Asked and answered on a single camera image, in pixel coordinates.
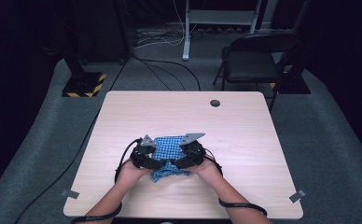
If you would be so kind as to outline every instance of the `dark background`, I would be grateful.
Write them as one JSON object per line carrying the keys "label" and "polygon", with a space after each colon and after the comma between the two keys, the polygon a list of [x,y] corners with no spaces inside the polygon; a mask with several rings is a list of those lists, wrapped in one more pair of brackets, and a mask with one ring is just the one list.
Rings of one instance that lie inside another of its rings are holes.
{"label": "dark background", "polygon": [[[183,16],[184,1],[176,2]],[[202,3],[192,2],[194,7]],[[245,7],[243,1],[207,2],[214,8]],[[52,1],[62,19],[76,27],[71,3]],[[0,177],[33,124],[62,58],[44,5],[0,1]],[[273,27],[292,27],[300,6],[300,0],[279,0]],[[129,1],[127,12],[141,26],[177,20],[168,0]],[[301,57],[306,68],[327,85],[362,143],[362,0],[312,1],[299,33],[307,40]],[[76,37],[67,35],[76,49]]]}

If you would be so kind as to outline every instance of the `metal bracket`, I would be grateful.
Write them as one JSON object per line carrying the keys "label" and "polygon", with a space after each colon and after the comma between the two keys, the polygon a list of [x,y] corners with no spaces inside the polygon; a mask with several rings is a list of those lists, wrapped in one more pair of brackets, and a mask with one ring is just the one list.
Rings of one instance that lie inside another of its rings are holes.
{"label": "metal bracket", "polygon": [[142,147],[156,147],[157,144],[146,134],[143,141],[141,141],[140,146]]}
{"label": "metal bracket", "polygon": [[205,136],[205,133],[187,133],[185,137],[181,139],[180,146],[187,145],[203,136]]}

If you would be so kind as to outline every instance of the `small black circle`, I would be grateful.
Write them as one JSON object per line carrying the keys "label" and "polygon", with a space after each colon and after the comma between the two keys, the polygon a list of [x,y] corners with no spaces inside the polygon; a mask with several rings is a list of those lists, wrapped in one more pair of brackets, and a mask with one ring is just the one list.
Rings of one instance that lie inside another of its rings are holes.
{"label": "small black circle", "polygon": [[212,100],[210,102],[210,105],[213,107],[219,107],[221,105],[221,103],[218,100]]}

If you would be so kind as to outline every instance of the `black chair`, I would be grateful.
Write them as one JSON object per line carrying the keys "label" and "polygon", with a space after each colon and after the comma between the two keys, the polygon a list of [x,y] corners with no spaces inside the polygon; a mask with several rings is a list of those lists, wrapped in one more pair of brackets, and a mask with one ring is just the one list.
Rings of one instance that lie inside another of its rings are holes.
{"label": "black chair", "polygon": [[[272,112],[285,67],[300,44],[299,37],[293,33],[252,34],[237,38],[222,49],[222,64],[213,85],[219,77],[222,77],[222,91],[225,90],[225,81],[255,83],[257,87],[259,83],[274,83],[273,96],[265,97],[271,99],[269,110]],[[283,52],[278,63],[272,57],[276,52]]]}

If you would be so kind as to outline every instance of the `gray carpet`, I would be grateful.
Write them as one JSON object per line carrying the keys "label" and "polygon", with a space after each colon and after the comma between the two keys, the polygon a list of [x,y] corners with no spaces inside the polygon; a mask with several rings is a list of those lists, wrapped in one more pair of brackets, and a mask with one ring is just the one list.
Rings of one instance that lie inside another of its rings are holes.
{"label": "gray carpet", "polygon": [[[236,36],[212,35],[192,41],[188,62],[181,61],[182,45],[151,45],[135,49],[134,53],[140,58],[181,63],[193,71],[202,91],[219,91],[219,83],[216,86],[211,83],[220,65],[220,50]],[[88,64],[84,67],[86,71],[107,74],[98,96],[64,98],[62,89],[70,74],[64,61],[58,63],[35,124],[0,180],[0,223],[13,223],[24,207],[67,168],[84,143],[105,93],[115,80],[112,90],[117,91],[198,90],[196,80],[184,68],[168,63],[152,64],[167,69],[171,75],[153,67],[155,76],[135,59],[126,63],[120,75],[119,64]],[[308,192],[301,200],[304,216],[297,221],[274,222],[362,223],[362,146],[325,85],[308,71],[303,73],[303,78],[312,94],[281,94],[271,114],[296,189]],[[228,85],[226,90],[246,91],[251,87]],[[63,189],[71,188],[84,149],[85,145],[70,169],[32,204],[20,223],[71,220],[63,214],[65,198],[60,194]],[[121,220],[120,223],[147,221]]]}

